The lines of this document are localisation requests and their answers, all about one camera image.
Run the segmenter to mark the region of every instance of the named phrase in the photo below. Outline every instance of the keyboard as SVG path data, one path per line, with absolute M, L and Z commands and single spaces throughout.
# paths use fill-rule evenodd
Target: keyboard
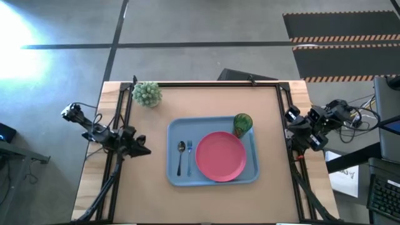
M 367 208 L 400 222 L 400 180 L 372 174 Z

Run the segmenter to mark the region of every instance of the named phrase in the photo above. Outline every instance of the blue tray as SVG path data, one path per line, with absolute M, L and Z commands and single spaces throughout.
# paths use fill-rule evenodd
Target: blue tray
M 215 131 L 231 133 L 233 130 L 233 118 L 234 116 L 181 118 L 175 119 L 169 124 L 167 129 L 167 177 L 171 184 L 183 187 L 246 184 L 258 178 L 259 163 L 253 128 L 241 138 L 246 149 L 247 161 L 243 172 L 236 179 L 228 182 L 212 181 L 203 175 L 196 165 L 195 154 L 199 141 L 205 135 Z M 191 176 L 188 176 L 188 140 L 192 141 L 192 153 L 190 154 Z M 180 141 L 185 142 L 186 149 L 182 153 L 181 176 L 178 176 L 180 154 L 178 143 Z

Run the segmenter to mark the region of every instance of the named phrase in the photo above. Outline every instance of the sunlight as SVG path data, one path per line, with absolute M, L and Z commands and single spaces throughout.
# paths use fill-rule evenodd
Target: sunlight
M 33 42 L 28 24 L 13 10 L 0 1 L 0 80 L 40 79 L 45 61 L 40 52 L 20 49 Z

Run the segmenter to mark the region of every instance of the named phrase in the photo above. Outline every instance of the spoon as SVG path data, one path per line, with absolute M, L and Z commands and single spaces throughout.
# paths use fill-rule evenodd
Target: spoon
M 177 150 L 180 153 L 179 166 L 177 167 L 177 175 L 180 176 L 181 175 L 181 159 L 182 159 L 182 153 L 183 153 L 183 151 L 185 151 L 185 142 L 183 142 L 183 141 L 179 142 L 179 144 L 177 145 Z

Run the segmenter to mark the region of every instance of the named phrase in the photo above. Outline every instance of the pink plate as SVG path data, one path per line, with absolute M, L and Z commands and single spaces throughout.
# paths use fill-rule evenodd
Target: pink plate
M 201 139 L 196 149 L 196 164 L 209 179 L 231 181 L 246 165 L 246 150 L 233 134 L 218 131 Z

